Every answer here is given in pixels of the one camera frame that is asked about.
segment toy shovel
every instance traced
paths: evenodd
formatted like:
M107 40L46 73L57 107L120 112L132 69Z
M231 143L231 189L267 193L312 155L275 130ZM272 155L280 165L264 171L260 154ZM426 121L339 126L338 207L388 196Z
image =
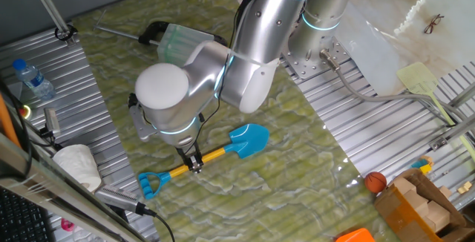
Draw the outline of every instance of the toy shovel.
M236 152L242 159L253 155L266 147L267 141L269 140L269 131L261 125L248 124L231 131L229 133L229 138L231 138L230 144L204 155L202 161L207 163L208 161L231 151ZM139 174L139 182L145 199L149 200L156 196L162 186L170 181L171 178L188 170L188 166L183 165L169 172L144 172ZM149 175L157 176L160 180L160 185L155 192L151 189L150 181L148 180Z

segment orange pole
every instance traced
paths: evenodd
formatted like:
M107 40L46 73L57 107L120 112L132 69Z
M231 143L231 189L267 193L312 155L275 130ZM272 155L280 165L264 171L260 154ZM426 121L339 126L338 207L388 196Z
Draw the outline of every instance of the orange pole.
M18 141L18 137L16 136L15 128L13 127L12 120L10 118L10 114L8 113L7 106L5 105L5 101L0 94L0 120L3 125L3 129L5 131L5 135L14 142L19 148L22 146L20 145L20 141Z

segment paper towel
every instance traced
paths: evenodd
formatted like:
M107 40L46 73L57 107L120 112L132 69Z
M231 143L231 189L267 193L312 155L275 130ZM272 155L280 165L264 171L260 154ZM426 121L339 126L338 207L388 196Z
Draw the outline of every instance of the paper towel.
M70 145L58 151L53 161L90 192L101 184L97 164L86 145Z

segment plastic bottle cap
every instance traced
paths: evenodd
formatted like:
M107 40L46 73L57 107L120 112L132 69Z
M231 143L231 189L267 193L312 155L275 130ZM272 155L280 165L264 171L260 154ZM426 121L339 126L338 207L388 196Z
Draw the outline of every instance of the plastic bottle cap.
M23 59L17 59L13 61L13 68L20 71L27 67L27 63Z

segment blue shovel blade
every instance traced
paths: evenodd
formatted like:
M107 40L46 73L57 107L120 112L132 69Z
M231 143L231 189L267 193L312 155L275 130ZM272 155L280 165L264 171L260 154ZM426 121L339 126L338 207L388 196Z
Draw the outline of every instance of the blue shovel blade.
M235 151L240 158L262 151L269 141L269 130L257 124L247 124L229 133L232 143L224 146L226 153Z

